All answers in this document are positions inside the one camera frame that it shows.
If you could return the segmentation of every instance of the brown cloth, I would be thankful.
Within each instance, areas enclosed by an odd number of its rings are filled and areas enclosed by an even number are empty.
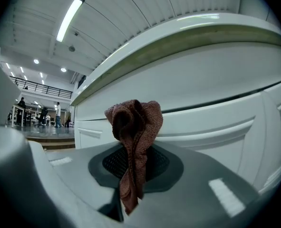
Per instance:
[[[152,145],[162,124],[163,116],[156,101],[140,103],[137,100],[116,104],[105,111],[113,126],[113,135],[126,148],[128,169],[120,180],[120,198],[130,214],[137,206],[137,197],[143,197],[146,150]]]

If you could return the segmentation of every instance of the recessed light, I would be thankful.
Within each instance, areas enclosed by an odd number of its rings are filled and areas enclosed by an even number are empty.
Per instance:
[[[60,26],[60,29],[59,29],[59,32],[57,35],[57,41],[59,41],[59,42],[63,41],[65,32],[67,31],[70,22],[72,21],[75,13],[77,12],[77,10],[79,9],[79,7],[81,6],[82,3],[83,3],[83,1],[81,1],[81,0],[74,0],[72,2],[72,4],[70,5],[62,23],[61,23],[61,26]]]

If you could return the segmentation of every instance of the table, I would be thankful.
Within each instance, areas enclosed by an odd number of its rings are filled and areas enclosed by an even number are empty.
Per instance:
[[[18,105],[16,105],[16,104],[13,104],[12,115],[15,114],[15,109],[16,109],[16,108],[22,110],[21,127],[23,127],[23,118],[24,118],[24,111],[25,111],[25,109],[22,108],[21,106],[18,106]]]

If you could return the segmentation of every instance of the floor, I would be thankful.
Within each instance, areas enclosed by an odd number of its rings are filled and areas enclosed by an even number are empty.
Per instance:
[[[54,126],[14,126],[14,129],[21,131],[26,137],[37,137],[47,139],[61,139],[61,138],[74,138],[74,128],[55,128]]]

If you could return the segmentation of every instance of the black metal railing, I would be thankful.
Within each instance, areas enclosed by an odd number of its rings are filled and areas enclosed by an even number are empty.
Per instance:
[[[42,85],[35,82],[31,82],[22,78],[12,77],[10,76],[11,80],[20,88],[20,89],[27,89],[30,91],[36,91],[43,94],[53,95],[53,96],[60,96],[64,98],[71,98],[72,92],[64,89],[54,88],[48,85]]]

